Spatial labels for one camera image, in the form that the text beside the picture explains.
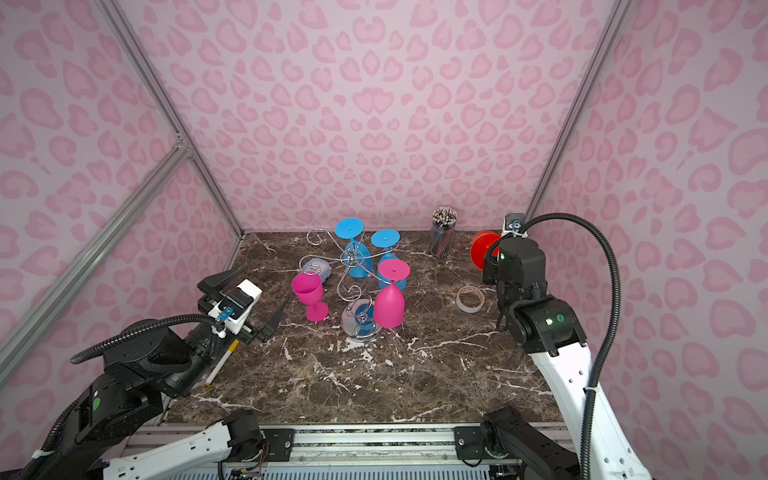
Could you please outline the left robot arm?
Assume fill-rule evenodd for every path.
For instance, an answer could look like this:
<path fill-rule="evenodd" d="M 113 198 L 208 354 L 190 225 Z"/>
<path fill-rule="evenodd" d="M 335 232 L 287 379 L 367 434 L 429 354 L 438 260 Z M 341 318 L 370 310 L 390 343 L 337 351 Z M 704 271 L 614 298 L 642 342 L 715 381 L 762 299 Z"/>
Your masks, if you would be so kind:
<path fill-rule="evenodd" d="M 58 416 L 31 460 L 2 472 L 2 478 L 167 479 L 207 463 L 288 461 L 293 430 L 264 430 L 250 409 L 144 453 L 104 457 L 160 416 L 165 399 L 188 396 L 235 342 L 266 341 L 275 334 L 279 314 L 261 329 L 247 321 L 262 295 L 258 286 L 243 280 L 224 290 L 238 272 L 232 268 L 202 279 L 196 313 L 138 321 L 74 355 L 74 365 L 101 358 L 103 374 Z"/>

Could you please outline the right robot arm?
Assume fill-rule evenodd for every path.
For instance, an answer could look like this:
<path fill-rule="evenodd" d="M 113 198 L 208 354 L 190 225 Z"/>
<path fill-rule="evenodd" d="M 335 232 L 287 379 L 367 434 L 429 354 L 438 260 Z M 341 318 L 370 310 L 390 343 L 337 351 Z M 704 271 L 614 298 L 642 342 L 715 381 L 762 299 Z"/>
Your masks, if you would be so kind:
<path fill-rule="evenodd" d="M 597 362 L 573 308 L 547 291 L 538 244 L 506 236 L 489 249 L 485 282 L 495 282 L 500 321 L 549 386 L 574 448 L 549 439 L 510 406 L 477 428 L 454 430 L 456 455 L 470 467 L 517 459 L 532 479 L 648 479 L 605 394 L 592 382 Z"/>

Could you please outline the red wine glass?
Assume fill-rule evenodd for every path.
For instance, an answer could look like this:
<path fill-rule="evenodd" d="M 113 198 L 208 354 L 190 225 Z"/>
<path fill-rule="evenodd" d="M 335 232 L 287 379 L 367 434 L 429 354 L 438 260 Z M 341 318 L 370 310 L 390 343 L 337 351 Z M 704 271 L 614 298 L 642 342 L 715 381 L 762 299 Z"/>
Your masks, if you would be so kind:
<path fill-rule="evenodd" d="M 493 231 L 480 231 L 472 239 L 470 245 L 470 257 L 475 267 L 480 270 L 484 269 L 485 256 L 489 248 L 501 238 L 501 236 Z"/>

